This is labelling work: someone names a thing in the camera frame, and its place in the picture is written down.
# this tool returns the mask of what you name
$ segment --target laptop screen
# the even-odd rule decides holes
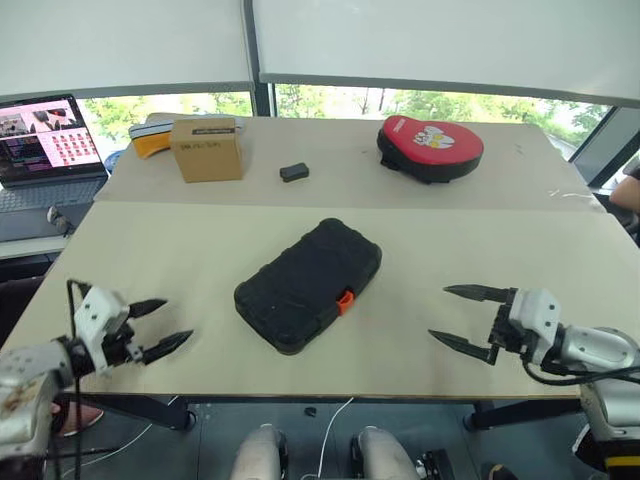
[[[0,104],[1,183],[102,172],[73,96]]]

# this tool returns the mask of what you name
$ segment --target floor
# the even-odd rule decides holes
[[[234,455],[244,437],[264,423],[272,423],[287,437],[289,479],[316,473],[325,429],[339,404],[202,403],[192,405],[198,422],[190,432],[151,427],[125,450],[87,465],[82,478],[221,480],[229,477]],[[315,417],[305,414],[315,407]],[[446,449],[456,480],[483,480],[491,463],[505,463],[520,480],[588,480],[594,471],[571,454],[584,415],[469,433],[462,418],[469,405],[357,403],[346,407],[333,424],[325,453],[323,478],[349,478],[350,441],[367,425],[393,433],[412,459],[426,450]],[[122,446],[146,424],[107,413],[83,435],[83,449]],[[64,452],[73,442],[59,442]],[[101,455],[84,457],[89,462]],[[74,477],[72,462],[62,464],[64,478]],[[53,479],[52,468],[47,478]]]

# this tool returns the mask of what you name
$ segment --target cartoon logo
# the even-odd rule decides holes
[[[423,147],[432,148],[450,148],[455,140],[447,135],[438,127],[424,127],[422,132],[416,133],[413,137],[413,143],[417,143]]]

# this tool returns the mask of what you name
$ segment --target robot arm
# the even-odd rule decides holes
[[[72,283],[83,294],[73,316],[76,336],[0,355],[0,473],[11,472],[19,478],[21,469],[44,458],[51,403],[76,378],[94,371],[108,374],[113,367],[130,361],[148,365],[173,352],[192,333],[176,333],[144,350],[133,341],[128,319],[151,313],[166,301],[152,299],[128,305],[116,292]]]
[[[527,374],[548,385],[580,385],[580,400],[594,439],[605,455],[640,455],[640,349],[614,328],[584,328],[560,323],[560,304],[546,290],[453,285],[449,293],[476,301],[501,303],[489,334],[489,348],[465,338],[430,331],[438,340],[466,355],[494,365],[501,348],[520,356]],[[534,373],[540,366],[552,380]]]

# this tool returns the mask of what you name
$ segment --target black eraser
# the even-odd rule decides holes
[[[306,178],[309,176],[309,167],[304,163],[296,163],[290,167],[283,167],[280,169],[280,178],[283,182],[293,182],[300,178]]]

